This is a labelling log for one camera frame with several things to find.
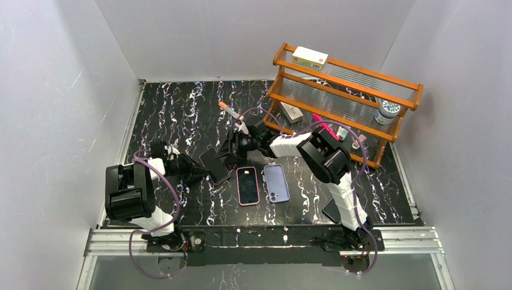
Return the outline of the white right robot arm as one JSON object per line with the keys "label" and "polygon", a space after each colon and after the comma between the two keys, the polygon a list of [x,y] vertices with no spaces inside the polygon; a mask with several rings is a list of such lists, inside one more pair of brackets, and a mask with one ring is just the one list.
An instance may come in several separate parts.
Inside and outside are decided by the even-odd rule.
{"label": "white right robot arm", "polygon": [[353,248],[368,242],[377,251],[376,237],[371,232],[373,225],[354,189],[368,163],[363,141],[346,124],[334,122],[353,136],[362,152],[362,168],[352,176],[350,154],[341,139],[328,131],[331,123],[330,120],[319,120],[296,134],[287,135],[267,127],[261,117],[252,115],[238,128],[228,131],[214,157],[229,166],[244,162],[248,152],[255,150],[269,158],[301,157],[317,180],[328,187],[335,212],[339,214],[336,223],[341,224],[344,231],[343,240]]}

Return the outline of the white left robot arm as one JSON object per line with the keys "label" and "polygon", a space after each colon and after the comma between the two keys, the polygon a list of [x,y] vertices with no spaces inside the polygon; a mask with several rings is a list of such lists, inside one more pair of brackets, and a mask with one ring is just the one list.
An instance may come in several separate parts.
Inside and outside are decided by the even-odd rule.
{"label": "white left robot arm", "polygon": [[[174,222],[181,203],[176,190],[167,179],[195,181],[208,174],[206,168],[165,141],[155,141],[148,149],[134,153],[133,162],[106,169],[105,210],[112,221],[131,222],[152,237],[174,232]],[[175,214],[165,213],[156,205],[154,180],[161,180],[173,195]]]}

